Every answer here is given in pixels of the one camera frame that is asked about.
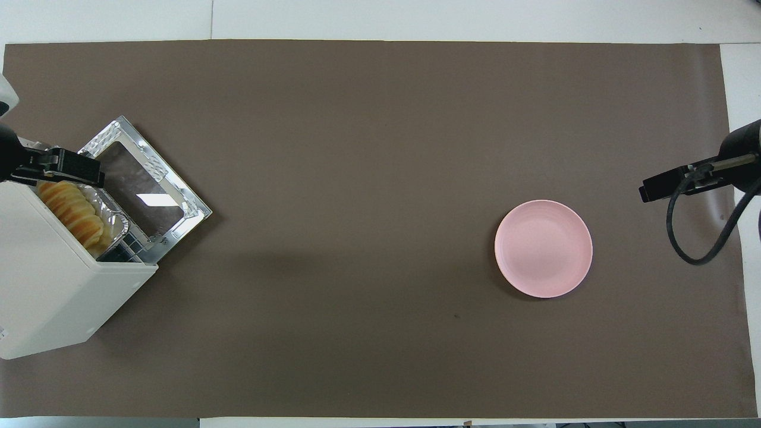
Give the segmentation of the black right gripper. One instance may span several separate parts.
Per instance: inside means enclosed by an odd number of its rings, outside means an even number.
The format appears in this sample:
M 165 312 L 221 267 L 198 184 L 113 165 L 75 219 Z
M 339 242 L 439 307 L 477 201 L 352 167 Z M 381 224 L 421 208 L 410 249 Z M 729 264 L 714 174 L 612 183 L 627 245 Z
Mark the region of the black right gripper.
M 712 169 L 696 175 L 693 182 L 687 184 L 682 194 L 690 196 L 726 186 L 748 192 L 757 180 L 757 154 L 731 155 L 727 158 L 714 156 L 645 179 L 639 187 L 642 202 L 671 198 L 683 179 L 706 166 Z

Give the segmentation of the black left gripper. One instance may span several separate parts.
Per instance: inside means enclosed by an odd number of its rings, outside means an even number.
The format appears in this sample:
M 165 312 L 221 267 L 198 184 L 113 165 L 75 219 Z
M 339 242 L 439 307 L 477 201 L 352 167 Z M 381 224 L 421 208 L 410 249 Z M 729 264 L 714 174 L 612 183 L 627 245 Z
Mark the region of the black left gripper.
M 63 148 L 46 150 L 24 148 L 24 157 L 11 169 L 11 181 L 36 186 L 38 182 L 74 182 L 102 188 L 105 174 L 94 158 Z

